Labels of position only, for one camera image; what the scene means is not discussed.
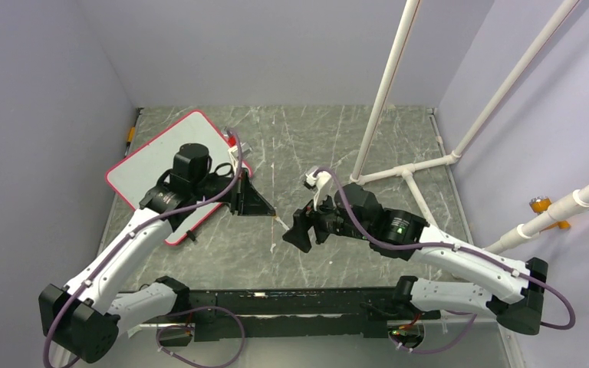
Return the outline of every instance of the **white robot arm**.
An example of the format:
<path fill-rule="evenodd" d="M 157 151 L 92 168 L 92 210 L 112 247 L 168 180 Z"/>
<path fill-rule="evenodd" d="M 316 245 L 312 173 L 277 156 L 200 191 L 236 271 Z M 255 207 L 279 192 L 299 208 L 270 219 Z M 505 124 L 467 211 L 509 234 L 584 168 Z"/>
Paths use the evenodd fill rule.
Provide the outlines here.
<path fill-rule="evenodd" d="M 205 146 L 189 143 L 180 147 L 173 168 L 159 177 L 141 200 L 140 209 L 104 251 L 62 288 L 49 284 L 41 292 L 42 328 L 44 335 L 50 335 L 46 350 L 52 339 L 93 363 L 131 327 L 189 309 L 188 287 L 168 277 L 136 293 L 120 298 L 117 293 L 154 247 L 162 244 L 203 199 L 225 203 L 236 215 L 275 215 L 274 208 L 249 182 L 247 169 L 237 167 L 242 161 L 241 153 L 236 158 L 238 147 L 229 149 L 231 173 L 236 172 L 233 177 L 220 176 L 217 169 L 209 172 L 212 162 Z"/>
<path fill-rule="evenodd" d="M 434 265 L 470 281 L 438 282 L 402 276 L 396 297 L 408 308 L 420 313 L 455 310 L 488 315 L 516 332 L 538 333 L 544 291 L 525 276 L 545 282 L 546 262 L 537 258 L 523 262 L 484 251 L 452 237 L 424 218 L 383 208 L 373 193 L 355 183 L 342 187 L 331 198 L 327 195 L 331 179 L 328 172 L 317 167 L 306 173 L 304 185 L 315 191 L 314 198 L 293 214 L 294 224 L 284 234 L 285 241 L 309 252 L 310 228 L 314 229 L 317 244 L 325 242 L 331 234 L 369 240 L 370 247 L 386 257 Z M 372 238 L 367 239 L 365 232 Z M 386 243 L 387 248 L 375 243 Z"/>

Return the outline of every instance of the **gray table surface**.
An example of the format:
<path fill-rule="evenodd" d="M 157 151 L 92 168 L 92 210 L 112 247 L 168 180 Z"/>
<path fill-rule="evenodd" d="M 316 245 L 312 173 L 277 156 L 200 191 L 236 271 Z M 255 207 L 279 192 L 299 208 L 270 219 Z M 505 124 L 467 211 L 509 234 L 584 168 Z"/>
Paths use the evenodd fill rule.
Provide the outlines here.
<path fill-rule="evenodd" d="M 313 165 L 331 165 L 348 182 L 371 106 L 155 107 L 142 110 L 133 149 L 157 135 L 191 110 L 199 109 L 218 127 L 235 127 L 253 153 L 253 183 L 288 224 L 292 213 L 312 197 L 301 184 Z M 425 107 L 387 109 L 373 139 L 365 173 L 441 156 Z M 415 173 L 439 227 L 466 239 L 447 168 Z M 416 205 L 401 178 L 365 185 L 391 208 L 417 215 Z M 120 199 L 106 230 L 105 244 L 132 214 Z M 314 288 L 395 285 L 403 274 L 451 281 L 441 270 L 413 262 L 383 258 L 365 241 L 331 236 L 304 254 L 281 240 L 285 230 L 271 218 L 231 216 L 222 208 L 196 230 L 197 243 L 177 247 L 158 244 L 124 290 L 169 275 L 194 289 Z"/>

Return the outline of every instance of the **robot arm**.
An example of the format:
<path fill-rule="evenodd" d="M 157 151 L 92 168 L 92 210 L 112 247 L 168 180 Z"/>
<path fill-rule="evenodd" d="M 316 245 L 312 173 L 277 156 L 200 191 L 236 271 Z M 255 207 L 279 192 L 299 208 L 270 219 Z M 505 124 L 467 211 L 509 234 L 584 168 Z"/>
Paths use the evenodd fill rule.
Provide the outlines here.
<path fill-rule="evenodd" d="M 237 148 L 229 155 L 235 158 Z M 236 171 L 238 160 L 232 160 L 229 173 Z M 114 344 L 116 338 L 151 318 L 171 311 L 190 309 L 189 289 L 168 277 L 157 279 L 149 287 L 116 299 L 125 280 L 147 258 L 150 252 L 168 238 L 192 211 L 159 215 L 203 199 L 211 199 L 232 184 L 229 174 L 212 172 L 208 149 L 197 143 L 180 147 L 173 160 L 173 168 L 159 177 L 140 202 L 132 219 L 121 233 L 80 274 L 62 288 L 49 284 L 39 296 L 39 307 L 44 335 L 60 318 L 52 340 L 88 363 L 99 360 Z M 274 208 L 249 182 L 248 170 L 242 169 L 235 185 L 219 197 L 236 215 L 275 215 Z M 138 230 L 141 225 L 150 224 Z M 65 313 L 60 310 L 72 300 Z"/>
<path fill-rule="evenodd" d="M 307 173 L 304 185 L 324 194 L 330 177 L 325 172 L 315 176 L 316 171 L 312 169 Z M 420 243 L 414 249 L 390 250 L 370 242 L 374 251 L 389 258 L 435 265 L 471 281 L 437 282 L 402 276 L 394 295 L 398 304 L 418 313 L 455 310 L 489 315 L 521 334 L 538 333 L 544 291 L 518 275 L 522 273 L 545 281 L 547 263 L 537 258 L 529 262 L 517 261 L 483 251 L 430 225 L 424 218 L 403 210 L 384 208 L 372 192 L 355 183 L 344 186 L 343 190 L 350 203 L 349 210 L 376 240 L 391 245 Z M 334 199 L 316 195 L 293 214 L 293 219 L 294 224 L 283 239 L 306 253 L 312 248 L 308 236 L 310 228 L 314 229 L 317 244 L 325 242 L 330 234 L 366 240 L 347 214 L 339 192 Z M 508 272 L 472 253 L 494 258 L 514 271 Z"/>

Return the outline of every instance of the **lavender wall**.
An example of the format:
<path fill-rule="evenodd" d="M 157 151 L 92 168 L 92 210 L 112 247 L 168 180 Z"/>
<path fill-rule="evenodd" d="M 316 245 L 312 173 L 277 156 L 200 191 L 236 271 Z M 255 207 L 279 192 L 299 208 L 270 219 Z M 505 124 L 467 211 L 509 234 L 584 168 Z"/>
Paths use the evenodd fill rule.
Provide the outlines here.
<path fill-rule="evenodd" d="M 41 366 L 37 296 L 93 260 L 133 118 L 76 2 L 0 0 L 0 368 Z"/>
<path fill-rule="evenodd" d="M 371 104 L 404 1 L 80 0 L 137 106 Z M 437 106 L 493 0 L 426 0 L 390 98 Z"/>
<path fill-rule="evenodd" d="M 439 129 L 456 146 L 561 2 L 497 0 L 439 105 Z M 561 198 L 589 183 L 589 2 L 581 2 L 519 87 L 452 169 L 477 245 L 533 213 L 539 195 Z M 509 251 L 550 263 L 548 280 L 572 301 L 577 324 L 522 337 L 530 367 L 589 366 L 589 213 Z M 566 313 L 548 297 L 545 320 Z"/>

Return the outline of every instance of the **marble-patterned floor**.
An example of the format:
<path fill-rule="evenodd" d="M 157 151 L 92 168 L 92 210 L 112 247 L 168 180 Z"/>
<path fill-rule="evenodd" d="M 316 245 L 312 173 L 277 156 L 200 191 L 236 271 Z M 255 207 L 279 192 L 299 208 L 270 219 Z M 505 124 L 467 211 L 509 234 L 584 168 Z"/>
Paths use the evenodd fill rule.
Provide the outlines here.
<path fill-rule="evenodd" d="M 191 110 L 199 109 L 219 127 L 235 127 L 253 148 L 247 158 L 253 183 L 287 223 L 311 199 L 301 184 L 313 165 L 331 165 L 348 182 L 371 106 L 155 107 L 143 109 L 132 149 Z M 441 156 L 425 107 L 391 107 L 384 114 L 367 157 L 365 173 Z M 445 167 L 415 173 L 439 227 L 466 239 Z M 400 178 L 365 185 L 387 207 L 420 215 Z M 106 230 L 106 243 L 124 227 L 131 209 L 120 199 Z M 392 286 L 412 274 L 450 281 L 449 274 L 424 264 L 383 258 L 365 241 L 331 236 L 308 254 L 281 240 L 284 228 L 270 218 L 231 216 L 223 207 L 197 230 L 197 243 L 159 244 L 125 290 L 169 275 L 191 288 L 304 288 Z"/>

